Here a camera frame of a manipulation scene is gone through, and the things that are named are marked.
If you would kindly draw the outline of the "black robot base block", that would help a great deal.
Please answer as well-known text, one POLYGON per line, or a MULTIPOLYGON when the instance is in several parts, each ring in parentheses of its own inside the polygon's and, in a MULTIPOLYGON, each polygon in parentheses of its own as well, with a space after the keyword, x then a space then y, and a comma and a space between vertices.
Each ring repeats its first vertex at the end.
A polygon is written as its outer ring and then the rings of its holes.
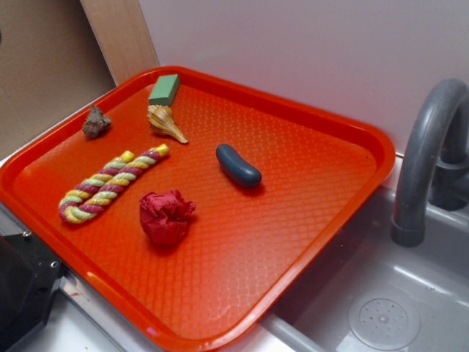
POLYGON ((33 232, 1 236, 1 350, 44 329, 64 274, 60 258, 33 232))

